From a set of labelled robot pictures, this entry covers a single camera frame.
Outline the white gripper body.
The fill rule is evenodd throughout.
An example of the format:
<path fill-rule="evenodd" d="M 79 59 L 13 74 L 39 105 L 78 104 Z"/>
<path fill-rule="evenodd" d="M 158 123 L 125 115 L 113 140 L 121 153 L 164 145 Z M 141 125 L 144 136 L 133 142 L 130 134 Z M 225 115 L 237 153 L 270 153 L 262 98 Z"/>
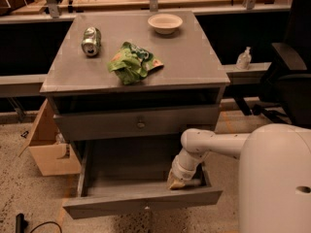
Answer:
<path fill-rule="evenodd" d="M 208 152 L 188 152 L 182 149 L 173 159 L 170 170 L 170 182 L 190 181 L 199 164 L 201 164 Z"/>

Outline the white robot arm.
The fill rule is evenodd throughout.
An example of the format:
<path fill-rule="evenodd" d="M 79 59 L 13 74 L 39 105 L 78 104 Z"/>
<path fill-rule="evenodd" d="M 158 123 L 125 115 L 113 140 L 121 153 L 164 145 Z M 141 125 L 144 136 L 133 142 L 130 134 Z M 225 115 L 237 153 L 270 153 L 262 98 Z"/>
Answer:
<path fill-rule="evenodd" d="M 190 182 L 207 154 L 239 159 L 239 233 L 311 233 L 311 130 L 267 124 L 251 133 L 191 128 L 181 136 L 167 185 Z"/>

